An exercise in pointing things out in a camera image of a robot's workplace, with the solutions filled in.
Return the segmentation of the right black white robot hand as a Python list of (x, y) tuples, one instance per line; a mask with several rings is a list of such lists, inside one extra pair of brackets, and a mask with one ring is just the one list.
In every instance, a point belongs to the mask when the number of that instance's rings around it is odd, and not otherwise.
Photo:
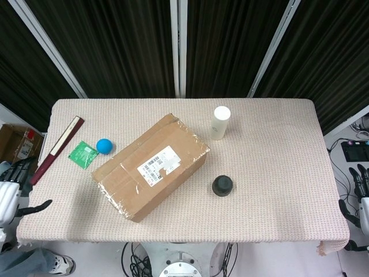
[(358, 200), (359, 216), (351, 215), (344, 200), (340, 199), (338, 204), (344, 218), (360, 228), (364, 235), (369, 236), (369, 168), (366, 169), (362, 164), (358, 164), (357, 168), (360, 173), (352, 167), (349, 172), (355, 183), (354, 193)]

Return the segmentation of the brown cardboard shipping box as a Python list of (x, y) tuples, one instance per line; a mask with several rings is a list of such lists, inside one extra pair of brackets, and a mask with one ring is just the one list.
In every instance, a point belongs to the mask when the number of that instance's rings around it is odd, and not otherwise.
[(92, 173), (126, 219), (140, 222), (206, 161), (210, 148), (169, 113)]

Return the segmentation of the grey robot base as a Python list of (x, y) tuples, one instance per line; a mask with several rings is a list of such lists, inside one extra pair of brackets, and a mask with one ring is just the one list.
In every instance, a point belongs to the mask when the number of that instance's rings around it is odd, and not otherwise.
[(215, 277), (221, 270), (225, 243), (144, 242), (152, 277)]

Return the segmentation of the brown cardboard floor box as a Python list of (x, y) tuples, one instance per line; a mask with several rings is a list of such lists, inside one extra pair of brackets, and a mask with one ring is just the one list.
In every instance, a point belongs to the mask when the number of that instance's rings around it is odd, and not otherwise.
[(44, 137), (32, 128), (3, 124), (0, 127), (0, 162), (10, 164), (31, 156), (38, 157)]

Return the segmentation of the black round lid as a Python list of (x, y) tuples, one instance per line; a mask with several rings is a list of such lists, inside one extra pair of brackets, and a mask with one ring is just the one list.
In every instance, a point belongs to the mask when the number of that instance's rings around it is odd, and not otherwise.
[(227, 175), (219, 175), (212, 183), (212, 191), (219, 197), (229, 195), (233, 190), (233, 181)]

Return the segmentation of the black caster wheel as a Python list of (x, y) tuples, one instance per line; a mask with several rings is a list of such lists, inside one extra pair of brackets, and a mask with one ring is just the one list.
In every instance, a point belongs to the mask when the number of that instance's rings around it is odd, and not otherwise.
[(344, 249), (346, 251), (365, 252), (367, 250), (367, 246), (358, 246), (355, 241), (350, 239)]

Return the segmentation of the black flat floor device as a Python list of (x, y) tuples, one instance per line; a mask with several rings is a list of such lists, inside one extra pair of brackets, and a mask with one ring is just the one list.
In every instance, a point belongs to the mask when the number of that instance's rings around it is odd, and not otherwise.
[(369, 141), (344, 141), (341, 148), (347, 162), (369, 162)]

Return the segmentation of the red cream folding fan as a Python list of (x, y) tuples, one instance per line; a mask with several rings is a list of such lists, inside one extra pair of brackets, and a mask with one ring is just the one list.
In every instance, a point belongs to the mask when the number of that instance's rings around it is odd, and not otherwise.
[(35, 171), (33, 177), (30, 180), (30, 184), (32, 186), (36, 185), (42, 176), (46, 173), (46, 171), (50, 168), (56, 158), (60, 155), (60, 153), (64, 150), (64, 148), (68, 145), (70, 140), (75, 136), (77, 131), (82, 127), (84, 124), (84, 120), (79, 117), (75, 116), (71, 123), (69, 123), (68, 127), (65, 129), (63, 134), (60, 136), (56, 144), (53, 146), (51, 151), (48, 153), (46, 158), (43, 160), (41, 165)]

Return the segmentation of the white black sneaker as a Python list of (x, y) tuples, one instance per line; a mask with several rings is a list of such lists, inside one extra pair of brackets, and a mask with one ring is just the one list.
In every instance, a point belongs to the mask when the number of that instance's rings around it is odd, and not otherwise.
[(55, 254), (52, 268), (48, 273), (57, 276), (67, 276), (72, 274), (75, 268), (76, 264), (71, 257)]

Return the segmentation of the green foil packet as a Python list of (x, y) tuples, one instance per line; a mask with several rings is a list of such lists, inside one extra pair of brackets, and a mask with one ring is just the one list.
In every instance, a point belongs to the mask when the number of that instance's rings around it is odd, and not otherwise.
[(89, 167), (98, 154), (98, 151), (92, 148), (86, 142), (80, 141), (75, 149), (73, 149), (69, 154), (68, 158), (85, 170)]

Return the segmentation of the blue ball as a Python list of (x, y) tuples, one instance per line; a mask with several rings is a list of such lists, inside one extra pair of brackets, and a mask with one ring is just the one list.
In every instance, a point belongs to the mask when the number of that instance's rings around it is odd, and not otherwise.
[(96, 143), (96, 149), (100, 154), (108, 155), (113, 149), (113, 143), (107, 138), (102, 138)]

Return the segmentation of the beige woven tablecloth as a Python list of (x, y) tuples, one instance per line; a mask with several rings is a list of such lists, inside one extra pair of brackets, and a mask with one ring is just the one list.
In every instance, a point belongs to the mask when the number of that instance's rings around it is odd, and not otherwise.
[[(214, 109), (231, 111), (224, 137), (211, 138)], [(112, 159), (100, 155), (87, 169), (69, 158), (80, 141), (106, 137), (123, 149), (166, 114), (180, 118), (210, 148), (204, 165), (139, 223), (112, 206), (92, 172)], [(21, 244), (73, 242), (317, 241), (321, 255), (341, 250), (350, 232), (312, 101), (308, 99), (61, 99), (52, 107), (44, 143), (48, 153), (75, 116), (84, 124), (34, 186)], [(212, 183), (233, 181), (219, 197)]]

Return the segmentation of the white cylindrical bottle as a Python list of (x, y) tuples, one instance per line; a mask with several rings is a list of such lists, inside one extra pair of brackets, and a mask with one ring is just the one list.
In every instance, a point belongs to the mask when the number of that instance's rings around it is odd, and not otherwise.
[(218, 106), (214, 109), (211, 122), (211, 138), (221, 140), (224, 137), (228, 121), (231, 117), (231, 111), (226, 106)]

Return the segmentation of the black pleated curtain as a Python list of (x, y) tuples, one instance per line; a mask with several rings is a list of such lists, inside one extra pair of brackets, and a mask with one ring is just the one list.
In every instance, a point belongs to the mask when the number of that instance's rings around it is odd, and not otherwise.
[[(88, 98), (174, 98), (170, 0), (25, 0)], [(289, 0), (188, 0), (186, 98), (246, 98)], [(77, 99), (0, 0), (0, 105), (46, 131)], [(301, 0), (254, 98), (311, 100), (324, 134), (369, 104), (369, 0)]]

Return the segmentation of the white frame post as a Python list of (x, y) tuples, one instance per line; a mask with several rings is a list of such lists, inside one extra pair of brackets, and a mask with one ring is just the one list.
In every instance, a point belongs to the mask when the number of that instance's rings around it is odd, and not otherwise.
[(186, 97), (188, 0), (170, 0), (175, 97)]
[(369, 104), (365, 106), (365, 108), (361, 109), (359, 112), (354, 114), (353, 116), (347, 118), (342, 123), (340, 123), (337, 127), (335, 127), (333, 130), (331, 130), (329, 133), (324, 135), (324, 138), (335, 136), (337, 133), (341, 132), (345, 128), (347, 128), (349, 125), (360, 119), (361, 117), (365, 116), (369, 113)]
[(55, 44), (50, 39), (49, 35), (42, 27), (39, 20), (36, 18), (31, 8), (28, 6), (25, 0), (7, 0), (13, 10), (19, 16), (21, 21), (28, 28), (33, 37), (37, 40), (43, 51), (47, 54), (51, 62), (58, 69), (59, 73), (66, 80), (73, 92), (80, 99), (87, 99), (88, 95), (82, 88), (81, 84), (76, 79), (72, 70), (61, 56)]
[(268, 69), (274, 54), (276, 53), (280, 42), (285, 35), (286, 30), (288, 29), (299, 5), (301, 3), (301, 0), (289, 0), (287, 7), (285, 8), (285, 11), (282, 15), (282, 18), (277, 26), (277, 29), (272, 37), (272, 40), (269, 44), (269, 47), (266, 51), (266, 54), (261, 62), (261, 65), (257, 71), (257, 74), (254, 78), (254, 81), (251, 85), (251, 88), (247, 94), (247, 98), (253, 98), (257, 88), (259, 87), (259, 84), (265, 75), (266, 70)]

